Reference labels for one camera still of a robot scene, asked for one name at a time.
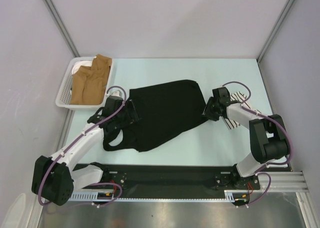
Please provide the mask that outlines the black tank top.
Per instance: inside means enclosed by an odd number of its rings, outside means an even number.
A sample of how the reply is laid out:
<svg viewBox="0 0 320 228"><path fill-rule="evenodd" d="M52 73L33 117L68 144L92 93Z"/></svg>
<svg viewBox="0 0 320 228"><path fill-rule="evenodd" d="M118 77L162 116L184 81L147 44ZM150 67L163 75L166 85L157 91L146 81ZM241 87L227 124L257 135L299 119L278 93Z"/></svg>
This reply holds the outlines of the black tank top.
<svg viewBox="0 0 320 228"><path fill-rule="evenodd" d="M206 103L196 81L179 80L131 89L139 121L105 134L103 149L147 152L207 122Z"/></svg>

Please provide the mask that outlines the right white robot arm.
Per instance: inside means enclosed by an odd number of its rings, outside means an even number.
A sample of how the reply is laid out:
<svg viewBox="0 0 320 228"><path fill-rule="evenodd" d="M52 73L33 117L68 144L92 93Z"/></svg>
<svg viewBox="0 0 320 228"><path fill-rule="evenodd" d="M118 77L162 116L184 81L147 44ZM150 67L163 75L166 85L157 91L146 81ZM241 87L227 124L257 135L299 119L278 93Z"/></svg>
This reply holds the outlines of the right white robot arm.
<svg viewBox="0 0 320 228"><path fill-rule="evenodd" d="M257 174L269 165L277 165L275 160L291 155L291 141L279 115L267 116L245 106L245 101L232 100L226 87L213 89L203 112L212 121L221 117L233 120L249 130L250 153L235 165L235 173L230 177L235 188L243 188L249 176Z"/></svg>

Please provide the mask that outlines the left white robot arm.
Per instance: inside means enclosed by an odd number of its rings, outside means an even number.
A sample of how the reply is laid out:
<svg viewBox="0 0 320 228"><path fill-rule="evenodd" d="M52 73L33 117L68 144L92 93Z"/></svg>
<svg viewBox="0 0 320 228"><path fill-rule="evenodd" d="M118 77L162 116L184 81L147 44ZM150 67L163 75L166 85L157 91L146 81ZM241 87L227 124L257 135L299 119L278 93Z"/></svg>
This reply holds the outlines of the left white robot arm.
<svg viewBox="0 0 320 228"><path fill-rule="evenodd" d="M37 195L40 205L65 204L74 191L98 186L112 186L109 168L92 162L75 170L78 162L97 143L112 143L125 127L138 122L133 100L121 97L118 91L107 97L104 107L91 116L80 135L49 157L40 156L34 165L31 190Z"/></svg>

